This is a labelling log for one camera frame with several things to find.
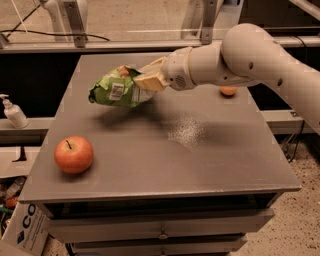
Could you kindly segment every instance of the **floor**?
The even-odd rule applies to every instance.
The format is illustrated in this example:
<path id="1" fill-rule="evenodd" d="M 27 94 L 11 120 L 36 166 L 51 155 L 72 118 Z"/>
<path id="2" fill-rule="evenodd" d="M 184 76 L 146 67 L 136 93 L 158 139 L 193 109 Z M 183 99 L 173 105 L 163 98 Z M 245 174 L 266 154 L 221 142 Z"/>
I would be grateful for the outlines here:
<path id="1" fill-rule="evenodd" d="M 0 29 L 12 29 L 15 24 L 18 24 L 19 18 L 9 0 L 7 4 L 2 5 L 0 10 Z M 35 6 L 38 5 L 38 0 L 15 0 L 21 16 L 25 17 Z M 175 31 L 175 27 L 181 25 L 183 16 L 181 16 L 181 9 L 185 8 L 185 0 L 171 1 L 173 5 L 170 7 L 175 15 L 167 15 L 160 17 L 153 15 L 157 10 L 146 11 L 143 8 L 143 1 L 136 0 L 140 3 L 140 13 L 134 13 L 125 9 L 130 4 L 129 0 L 119 0 L 112 2 L 102 0 L 88 0 L 90 10 L 100 12 L 103 10 L 104 17 L 92 16 L 88 20 L 88 28 L 90 33 L 96 33 L 103 36 L 111 36 L 115 40 L 124 40 L 125 33 L 119 32 L 123 26 L 117 22 L 120 17 L 126 17 L 130 20 L 128 27 L 133 31 L 130 36 L 133 39 L 146 40 L 154 33 L 141 33 L 141 28 L 145 24 L 139 22 L 142 19 L 149 20 L 150 24 L 155 19 L 159 19 L 155 27 L 151 25 L 147 28 L 153 30 L 169 29 Z M 161 10 L 167 10 L 169 1 L 160 1 Z M 111 8 L 116 7 L 117 11 L 112 11 Z M 25 25 L 28 29 L 41 29 L 42 31 L 50 31 L 51 23 L 48 22 L 48 14 L 41 8 L 33 13 L 26 21 Z M 178 24 L 175 27 L 168 27 L 168 24 Z M 106 35 L 105 31 L 113 31 L 111 34 Z M 175 37 L 176 34 L 172 33 L 166 39 Z M 49 36 L 20 34 L 10 36 L 10 40 L 14 42 L 19 41 L 53 41 L 54 39 Z M 272 256 L 272 255 L 290 255 L 290 256 L 318 256 L 320 255 L 320 155 L 313 147 L 313 139 L 305 136 L 302 138 L 298 146 L 295 159 L 291 162 L 293 171 L 300 179 L 302 189 L 299 192 L 284 194 L 272 206 L 276 216 L 264 226 L 258 233 L 248 234 L 248 242 L 241 248 L 240 251 L 232 253 L 232 256 Z M 44 249 L 43 256 L 64 256 L 68 255 L 63 244 L 49 238 Z"/>

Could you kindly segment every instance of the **green snack bag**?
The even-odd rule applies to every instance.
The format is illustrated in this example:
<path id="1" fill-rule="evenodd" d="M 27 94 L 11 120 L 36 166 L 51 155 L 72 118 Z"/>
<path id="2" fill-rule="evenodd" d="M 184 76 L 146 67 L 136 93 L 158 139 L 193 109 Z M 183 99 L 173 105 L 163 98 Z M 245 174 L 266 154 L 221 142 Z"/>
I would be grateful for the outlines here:
<path id="1" fill-rule="evenodd" d="M 156 92 L 140 89 L 133 78 L 141 73 L 129 66 L 120 66 L 96 82 L 89 92 L 89 101 L 108 106 L 136 107 L 151 99 Z"/>

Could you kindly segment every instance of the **table top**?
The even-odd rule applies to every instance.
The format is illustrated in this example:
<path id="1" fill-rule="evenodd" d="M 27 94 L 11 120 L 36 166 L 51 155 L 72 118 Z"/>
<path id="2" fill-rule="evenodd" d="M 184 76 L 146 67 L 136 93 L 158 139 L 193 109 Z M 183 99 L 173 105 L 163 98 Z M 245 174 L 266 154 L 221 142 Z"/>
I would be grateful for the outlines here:
<path id="1" fill-rule="evenodd" d="M 84 55 L 28 180 L 21 202 L 173 198 L 300 189 L 247 88 L 232 98 L 214 85 L 167 88 L 136 108 L 91 104 L 89 90 L 120 65 L 140 68 L 167 53 Z M 83 174 L 54 162 L 62 139 L 79 135 L 94 148 Z"/>

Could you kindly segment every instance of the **pump bottle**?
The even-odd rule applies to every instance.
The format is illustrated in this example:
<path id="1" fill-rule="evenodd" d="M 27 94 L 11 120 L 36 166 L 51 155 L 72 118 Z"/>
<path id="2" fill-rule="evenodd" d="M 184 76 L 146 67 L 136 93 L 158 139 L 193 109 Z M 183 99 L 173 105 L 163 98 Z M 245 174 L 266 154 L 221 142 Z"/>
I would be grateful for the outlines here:
<path id="1" fill-rule="evenodd" d="M 18 105 L 12 104 L 8 99 L 9 95 L 0 94 L 2 103 L 4 105 L 4 114 L 11 121 L 12 125 L 15 128 L 21 129 L 26 127 L 29 124 L 28 118 L 22 112 L 21 108 Z"/>

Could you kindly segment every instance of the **apple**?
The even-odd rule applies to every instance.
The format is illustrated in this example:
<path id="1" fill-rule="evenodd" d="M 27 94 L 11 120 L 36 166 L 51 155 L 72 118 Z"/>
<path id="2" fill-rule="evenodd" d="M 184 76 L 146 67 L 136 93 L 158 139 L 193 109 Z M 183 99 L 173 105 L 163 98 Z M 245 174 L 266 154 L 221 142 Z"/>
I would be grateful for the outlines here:
<path id="1" fill-rule="evenodd" d="M 87 170 L 93 162 L 93 157 L 92 145 L 80 136 L 65 138 L 54 151 L 56 164 L 68 174 L 78 174 Z"/>

